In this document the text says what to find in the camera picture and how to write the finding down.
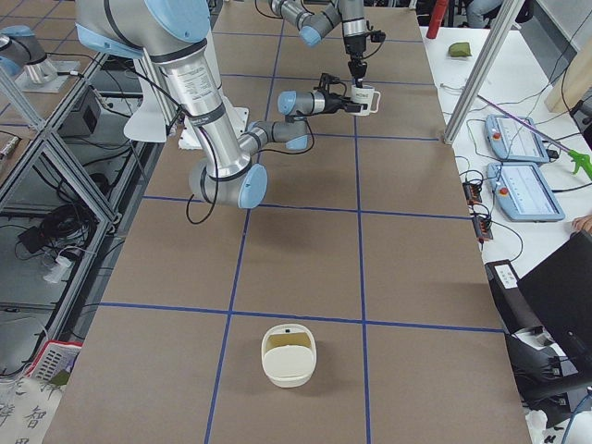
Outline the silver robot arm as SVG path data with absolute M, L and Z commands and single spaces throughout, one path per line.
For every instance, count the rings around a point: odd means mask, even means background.
M 308 145 L 309 116 L 357 113 L 365 106 L 328 89 L 323 78 L 309 93 L 278 97 L 282 121 L 257 121 L 237 135 L 223 102 L 218 79 L 207 59 L 210 11 L 205 1 L 79 1 L 80 42 L 112 56 L 149 59 L 164 74 L 173 102 L 180 107 L 205 153 L 191 171 L 192 193 L 210 204 L 255 208 L 264 200 L 267 172 L 253 157 L 270 142 L 283 142 L 288 154 Z
M 372 29 L 365 19 L 363 1 L 329 1 L 320 12 L 307 10 L 299 1 L 273 0 L 265 1 L 266 10 L 255 1 L 258 13 L 270 19 L 284 19 L 294 26 L 309 47 L 318 45 L 338 25 L 342 29 L 342 39 L 352 82 L 356 87 L 363 86 L 367 71 L 364 53 L 367 39 Z

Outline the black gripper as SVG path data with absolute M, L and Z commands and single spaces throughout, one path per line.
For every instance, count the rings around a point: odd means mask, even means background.
M 351 81 L 352 84 L 356 85 L 358 88 L 364 86 L 364 77 L 367 71 L 367 63 L 364 61 L 366 40 L 366 32 L 343 36 L 345 52 L 350 57 L 348 68 L 351 73 Z
M 340 110 L 345 110 L 350 114 L 359 114 L 362 107 L 358 104 L 350 104 L 350 98 L 345 95 L 339 95 L 335 92 L 324 92 L 324 114 L 335 114 Z

